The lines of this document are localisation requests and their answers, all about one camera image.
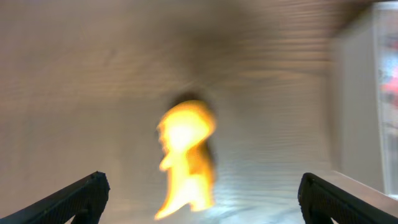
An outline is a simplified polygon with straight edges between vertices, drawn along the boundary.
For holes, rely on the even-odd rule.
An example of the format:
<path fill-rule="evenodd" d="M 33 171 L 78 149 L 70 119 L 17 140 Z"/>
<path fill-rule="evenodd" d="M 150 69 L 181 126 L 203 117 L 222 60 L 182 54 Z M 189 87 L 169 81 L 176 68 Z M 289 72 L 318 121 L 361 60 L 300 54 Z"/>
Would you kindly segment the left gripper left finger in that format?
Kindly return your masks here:
<path fill-rule="evenodd" d="M 69 186 L 1 218 L 1 224 L 98 224 L 109 199 L 103 172 L 94 172 Z"/>

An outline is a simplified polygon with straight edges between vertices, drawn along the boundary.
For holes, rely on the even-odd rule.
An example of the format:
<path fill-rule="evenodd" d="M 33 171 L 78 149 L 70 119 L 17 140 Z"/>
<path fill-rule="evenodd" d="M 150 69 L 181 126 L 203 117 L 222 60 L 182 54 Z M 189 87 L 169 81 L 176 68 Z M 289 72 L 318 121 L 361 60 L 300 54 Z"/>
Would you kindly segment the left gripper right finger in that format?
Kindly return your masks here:
<path fill-rule="evenodd" d="M 302 176 L 298 203 L 306 224 L 397 224 L 397 217 L 309 172 Z"/>

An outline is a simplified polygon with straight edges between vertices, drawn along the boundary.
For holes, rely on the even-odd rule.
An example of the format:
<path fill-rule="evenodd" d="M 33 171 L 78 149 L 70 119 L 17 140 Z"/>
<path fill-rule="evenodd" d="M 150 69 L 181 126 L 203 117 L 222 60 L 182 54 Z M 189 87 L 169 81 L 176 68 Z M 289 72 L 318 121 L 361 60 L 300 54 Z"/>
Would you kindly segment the orange dinosaur toy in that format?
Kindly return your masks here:
<path fill-rule="evenodd" d="M 215 165 L 208 147 L 215 129 L 214 114 L 200 100 L 181 102 L 161 118 L 157 130 L 164 158 L 159 170 L 167 173 L 167 193 L 155 220 L 173 214 L 186 204 L 193 212 L 215 204 Z"/>

